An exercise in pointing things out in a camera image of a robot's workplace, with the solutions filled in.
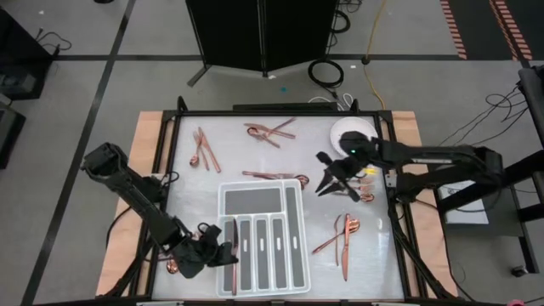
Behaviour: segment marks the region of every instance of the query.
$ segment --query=copper knife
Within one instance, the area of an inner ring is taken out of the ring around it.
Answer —
[[[236,219],[233,219],[232,224],[234,225],[232,256],[236,257],[236,255],[238,254],[238,224],[236,223]],[[236,288],[237,288],[237,284],[236,284],[236,279],[237,279],[236,266],[237,265],[238,263],[234,263],[234,265],[232,266],[232,295],[233,296],[236,295]]]
[[[346,229],[344,232],[344,243],[342,251],[342,272],[343,279],[348,281],[348,260],[349,260],[349,213],[346,213]]]

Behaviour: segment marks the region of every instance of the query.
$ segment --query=table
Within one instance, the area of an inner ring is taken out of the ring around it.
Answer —
[[[399,142],[407,145],[421,145],[415,114],[410,111],[393,112],[394,129]],[[155,155],[158,133],[161,126],[162,112],[141,112],[139,116],[133,146],[129,154],[129,166],[141,175],[148,175]],[[167,139],[172,133],[172,127],[167,129]],[[167,141],[163,148],[163,155],[168,151]],[[166,165],[161,164],[161,172],[164,173]],[[424,173],[427,167],[423,165],[410,165],[405,167],[406,172]],[[423,191],[418,199],[435,203],[431,190]],[[116,214],[127,207],[123,201],[119,201]],[[439,220],[439,215],[433,209],[422,205],[411,206],[416,238],[420,255],[423,261],[434,273],[436,278],[444,285],[446,290],[456,295],[456,286],[450,275],[450,266],[445,253],[445,238]],[[97,295],[104,294],[122,276],[127,266],[132,262],[138,244],[141,219],[129,212],[124,216],[111,232],[110,245],[106,251],[104,266],[99,279]],[[417,281],[410,259],[406,256],[409,282],[412,296],[417,296]],[[144,264],[141,278],[146,278],[149,266]],[[144,293],[145,286],[139,286],[138,293]]]

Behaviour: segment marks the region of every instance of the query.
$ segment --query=black partition panel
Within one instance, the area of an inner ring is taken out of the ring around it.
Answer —
[[[326,55],[338,0],[186,0],[205,65],[268,71]]]
[[[207,65],[261,71],[258,0],[186,0]]]
[[[269,71],[325,56],[337,0],[264,0],[264,5]]]

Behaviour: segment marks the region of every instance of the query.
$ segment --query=gray floor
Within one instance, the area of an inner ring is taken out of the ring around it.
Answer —
[[[108,54],[127,0],[93,2],[2,0],[30,33],[40,27],[72,41],[65,54]],[[365,52],[377,0],[365,0],[353,14],[352,29],[339,37],[337,54]],[[197,54],[184,2],[137,0],[120,54]],[[376,54],[455,54],[438,2],[391,0],[377,31]],[[358,98],[361,108],[377,110],[359,61],[339,61],[346,76],[340,93]],[[0,304],[20,303],[43,242],[105,62],[55,62],[42,97],[15,101],[26,125],[6,170],[0,171]],[[517,81],[518,62],[375,61],[369,73],[390,110],[415,111],[425,145],[436,145],[477,113],[485,96],[506,94]],[[326,92],[307,76],[307,65],[275,71],[263,79],[246,71],[213,67],[193,88],[186,82],[199,62],[118,61],[113,67],[87,150],[110,141],[129,151],[141,111],[172,109],[183,95],[192,110],[228,110],[234,104],[304,102]],[[334,72],[318,67],[322,77]],[[463,142],[472,143],[506,127],[499,110]],[[486,143],[511,164],[541,149],[525,114],[499,139]],[[530,183],[519,186],[534,188]],[[519,194],[522,205],[536,201]],[[71,198],[37,294],[37,303],[92,298],[104,258],[105,232],[116,197],[78,174]],[[540,265],[544,266],[544,222],[529,224]],[[474,298],[486,302],[544,295],[542,275],[515,279],[508,269],[522,262],[514,239],[448,235],[451,267]]]

